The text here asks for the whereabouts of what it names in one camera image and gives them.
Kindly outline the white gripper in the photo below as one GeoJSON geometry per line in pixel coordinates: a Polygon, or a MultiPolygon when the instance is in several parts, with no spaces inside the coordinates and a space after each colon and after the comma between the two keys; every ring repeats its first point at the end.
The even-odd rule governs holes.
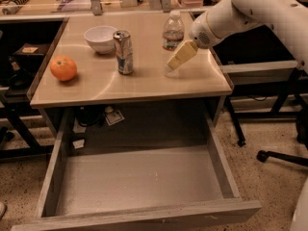
{"type": "Polygon", "coordinates": [[[175,70],[189,61],[197,54],[198,47],[208,49],[237,33],[239,19],[239,11],[232,4],[217,4],[205,11],[192,24],[192,40],[185,40],[176,48],[167,61],[167,69],[175,70]]]}

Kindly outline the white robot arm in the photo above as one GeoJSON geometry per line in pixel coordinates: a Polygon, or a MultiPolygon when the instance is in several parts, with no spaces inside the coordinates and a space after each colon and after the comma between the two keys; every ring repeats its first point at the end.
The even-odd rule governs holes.
{"type": "Polygon", "coordinates": [[[190,38],[198,48],[209,48],[228,36],[268,26],[308,72],[308,9],[305,0],[222,0],[191,26],[190,38]]]}

